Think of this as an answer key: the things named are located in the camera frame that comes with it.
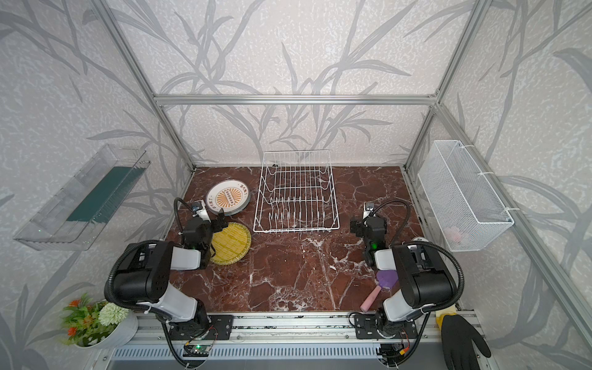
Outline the beige patterned plate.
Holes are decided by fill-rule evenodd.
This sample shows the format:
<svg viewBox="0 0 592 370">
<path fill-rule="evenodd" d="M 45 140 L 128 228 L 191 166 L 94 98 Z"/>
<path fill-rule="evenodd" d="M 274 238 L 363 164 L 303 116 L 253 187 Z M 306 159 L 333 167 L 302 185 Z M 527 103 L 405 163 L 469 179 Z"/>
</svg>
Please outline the beige patterned plate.
<svg viewBox="0 0 592 370">
<path fill-rule="evenodd" d="M 251 233 L 243 224 L 231 222 L 223 231 L 214 234 L 212 247 L 246 247 L 251 246 Z"/>
<path fill-rule="evenodd" d="M 251 247 L 225 247 L 218 246 L 214 247 L 216 251 L 215 255 L 211 258 L 211 261 L 216 265 L 232 265 L 239 262 L 247 253 Z"/>
</svg>

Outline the white wire dish rack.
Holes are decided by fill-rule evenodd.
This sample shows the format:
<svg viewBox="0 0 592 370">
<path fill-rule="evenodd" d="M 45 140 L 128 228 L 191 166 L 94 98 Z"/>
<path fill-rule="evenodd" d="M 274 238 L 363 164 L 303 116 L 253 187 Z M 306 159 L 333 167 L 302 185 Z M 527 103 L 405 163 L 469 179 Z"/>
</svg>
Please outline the white wire dish rack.
<svg viewBox="0 0 592 370">
<path fill-rule="evenodd" d="M 339 228 L 331 151 L 265 152 L 253 231 L 302 233 Z"/>
</svg>

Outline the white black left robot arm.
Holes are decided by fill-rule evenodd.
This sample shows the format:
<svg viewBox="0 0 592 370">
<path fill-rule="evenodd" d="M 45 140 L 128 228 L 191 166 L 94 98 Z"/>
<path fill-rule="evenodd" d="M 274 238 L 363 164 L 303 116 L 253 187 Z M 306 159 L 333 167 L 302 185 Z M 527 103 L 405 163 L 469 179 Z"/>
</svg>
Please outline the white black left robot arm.
<svg viewBox="0 0 592 370">
<path fill-rule="evenodd" d="M 170 282 L 171 271 L 197 271 L 208 266 L 217 254 L 214 234 L 228 227 L 225 209 L 219 208 L 217 217 L 211 219 L 203 201 L 189 204 L 177 197 L 176 221 L 180 221 L 180 206 L 192 213 L 185 225 L 178 225 L 181 242 L 144 240 L 128 245 L 109 273 L 104 294 L 108 302 L 122 308 L 155 314 L 170 342 L 228 339 L 232 316 L 209 316 L 201 300 L 187 296 Z"/>
</svg>

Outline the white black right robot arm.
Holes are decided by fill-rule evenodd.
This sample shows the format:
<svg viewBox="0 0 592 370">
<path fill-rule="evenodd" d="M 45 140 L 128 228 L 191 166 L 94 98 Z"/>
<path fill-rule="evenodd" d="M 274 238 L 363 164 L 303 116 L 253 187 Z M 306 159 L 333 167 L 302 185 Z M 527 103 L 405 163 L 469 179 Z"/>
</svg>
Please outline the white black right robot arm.
<svg viewBox="0 0 592 370">
<path fill-rule="evenodd" d="M 379 216 L 389 205 L 405 208 L 391 242 L 387 220 Z M 409 202 L 394 199 L 379 206 L 365 203 L 362 218 L 350 220 L 350 232 L 364 242 L 362 256 L 379 282 L 360 311 L 348 317 L 357 339 L 416 339 L 422 331 L 417 320 L 427 322 L 429 313 L 455 305 L 463 293 L 462 268 L 445 248 L 422 237 L 398 242 L 410 217 Z"/>
</svg>

